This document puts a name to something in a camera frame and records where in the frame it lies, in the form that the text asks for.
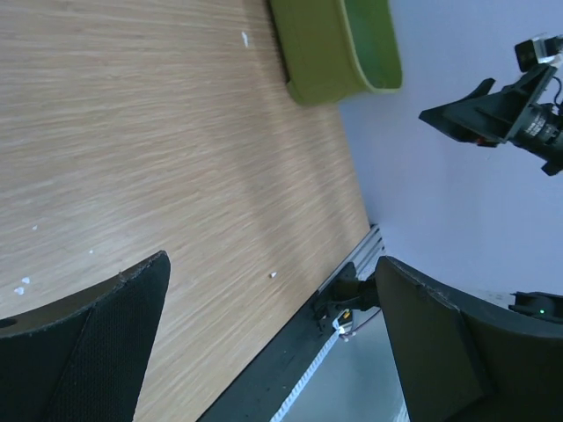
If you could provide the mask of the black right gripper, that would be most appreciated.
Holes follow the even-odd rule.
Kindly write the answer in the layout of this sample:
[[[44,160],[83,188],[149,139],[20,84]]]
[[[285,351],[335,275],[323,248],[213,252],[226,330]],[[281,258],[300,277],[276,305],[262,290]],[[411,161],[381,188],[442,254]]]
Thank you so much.
[[[557,68],[535,66],[514,84],[492,93],[488,78],[466,97],[427,109],[419,119],[450,139],[495,148],[512,143],[545,161],[542,171],[562,171],[562,104],[537,101]]]

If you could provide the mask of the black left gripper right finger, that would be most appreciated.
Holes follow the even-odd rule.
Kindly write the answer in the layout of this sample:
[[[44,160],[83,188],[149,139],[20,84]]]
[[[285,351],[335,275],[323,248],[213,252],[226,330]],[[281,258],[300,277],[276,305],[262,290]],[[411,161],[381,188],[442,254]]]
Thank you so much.
[[[562,299],[503,308],[384,256],[380,307],[412,421],[560,421]]]

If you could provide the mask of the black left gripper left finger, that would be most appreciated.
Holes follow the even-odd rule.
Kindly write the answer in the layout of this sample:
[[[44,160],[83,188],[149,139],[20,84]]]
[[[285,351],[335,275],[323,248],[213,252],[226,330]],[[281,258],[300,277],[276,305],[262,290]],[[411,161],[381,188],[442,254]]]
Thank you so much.
[[[160,251],[1,321],[3,421],[131,421],[169,286]]]

